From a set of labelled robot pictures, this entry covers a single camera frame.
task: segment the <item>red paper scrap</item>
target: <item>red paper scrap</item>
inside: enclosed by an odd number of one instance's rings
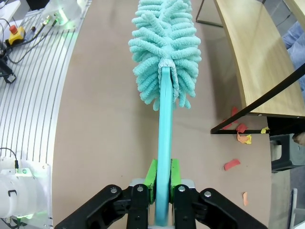
[[[241,123],[241,124],[236,128],[237,132],[239,132],[239,133],[244,133],[246,129],[248,129],[248,127],[247,127],[245,124],[243,124],[243,123]]]
[[[232,108],[232,111],[231,111],[231,116],[236,115],[236,114],[237,114],[237,112],[238,112],[238,109],[237,109],[237,107],[236,107],[236,106],[234,106],[234,107]]]
[[[230,127],[232,126],[232,123],[230,123],[229,125],[226,125],[223,127],[223,130],[227,130],[229,129]]]
[[[238,159],[234,159],[224,165],[225,171],[229,170],[230,168],[233,168],[234,166],[240,165],[240,161]]]

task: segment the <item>black chair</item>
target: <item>black chair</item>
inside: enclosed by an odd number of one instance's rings
[[[305,147],[295,143],[292,136],[293,134],[270,136],[270,141],[282,146],[281,158],[271,162],[273,173],[305,165]]]

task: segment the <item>teal handle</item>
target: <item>teal handle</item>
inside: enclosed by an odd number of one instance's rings
[[[173,84],[170,67],[162,68],[159,116],[159,145],[155,223],[166,226],[168,221],[169,180],[171,173],[173,126]]]

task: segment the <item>black metal frame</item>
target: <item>black metal frame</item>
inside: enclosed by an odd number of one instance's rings
[[[215,25],[213,22],[206,22],[198,20],[199,13],[201,11],[201,8],[203,6],[203,2],[201,3],[201,6],[199,8],[199,11],[197,13],[196,22],[218,26]],[[254,109],[258,108],[260,105],[264,104],[277,94],[279,94],[281,91],[292,85],[294,82],[296,82],[298,79],[300,79],[303,75],[305,75],[305,63],[299,67],[297,70],[295,70],[290,76],[285,78],[283,81],[281,81],[277,86],[272,88],[270,91],[259,97],[257,100],[255,100],[253,103],[233,115],[232,117],[228,118],[227,120],[223,121],[219,125],[215,126],[211,129],[211,134],[237,134],[236,130],[222,130],[225,126],[231,124],[232,122],[236,121],[237,119],[245,116],[245,115],[257,115],[257,116],[276,116],[276,117],[290,117],[290,118],[305,118],[303,116],[293,116],[293,115],[276,115],[276,114],[260,114],[260,113],[251,113]],[[261,130],[246,130],[245,134],[260,134]]]

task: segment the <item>white connector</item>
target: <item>white connector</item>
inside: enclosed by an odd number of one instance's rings
[[[0,9],[5,6],[5,1],[0,2]]]

